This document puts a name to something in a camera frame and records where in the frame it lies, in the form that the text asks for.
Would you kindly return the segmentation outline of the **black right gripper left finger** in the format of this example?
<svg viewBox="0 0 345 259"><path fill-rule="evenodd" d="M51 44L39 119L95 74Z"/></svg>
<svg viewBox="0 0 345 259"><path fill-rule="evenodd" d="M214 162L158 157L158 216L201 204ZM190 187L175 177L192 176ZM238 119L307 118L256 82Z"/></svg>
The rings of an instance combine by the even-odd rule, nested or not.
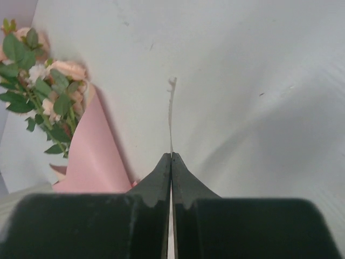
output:
<svg viewBox="0 0 345 259"><path fill-rule="evenodd" d="M1 258L167 258L171 156L123 194L31 194L1 231Z"/></svg>

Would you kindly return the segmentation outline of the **cream printed ribbon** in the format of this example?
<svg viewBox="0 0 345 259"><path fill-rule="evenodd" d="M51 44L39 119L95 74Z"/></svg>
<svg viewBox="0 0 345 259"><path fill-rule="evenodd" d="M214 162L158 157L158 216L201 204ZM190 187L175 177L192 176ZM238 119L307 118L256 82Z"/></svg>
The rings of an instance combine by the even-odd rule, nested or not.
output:
<svg viewBox="0 0 345 259"><path fill-rule="evenodd" d="M170 154L173 153L173 138L172 138L172 121L173 121L173 102L174 102L174 95L177 85L177 78L171 77L168 79L168 83L170 85L170 89L168 89L168 92L170 93L169 98L169 109L168 109L168 125L169 125L169 138L170 138Z"/></svg>

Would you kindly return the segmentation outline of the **pink wrapping paper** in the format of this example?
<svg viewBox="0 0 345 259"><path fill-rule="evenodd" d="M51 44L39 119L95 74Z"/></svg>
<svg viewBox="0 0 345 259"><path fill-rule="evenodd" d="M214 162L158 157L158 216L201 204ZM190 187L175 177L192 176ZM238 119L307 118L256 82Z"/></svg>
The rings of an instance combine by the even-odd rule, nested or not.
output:
<svg viewBox="0 0 345 259"><path fill-rule="evenodd" d="M67 166L51 168L58 193L125 193L136 186L130 180L96 88L87 83L85 111L72 137Z"/></svg>

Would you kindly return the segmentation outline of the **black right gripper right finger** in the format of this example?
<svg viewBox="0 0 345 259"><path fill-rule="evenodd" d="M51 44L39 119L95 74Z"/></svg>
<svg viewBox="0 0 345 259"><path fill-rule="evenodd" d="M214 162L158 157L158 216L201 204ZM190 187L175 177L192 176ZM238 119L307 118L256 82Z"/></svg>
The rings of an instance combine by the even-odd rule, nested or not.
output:
<svg viewBox="0 0 345 259"><path fill-rule="evenodd" d="M171 156L176 258L341 258L305 199L222 198Z"/></svg>

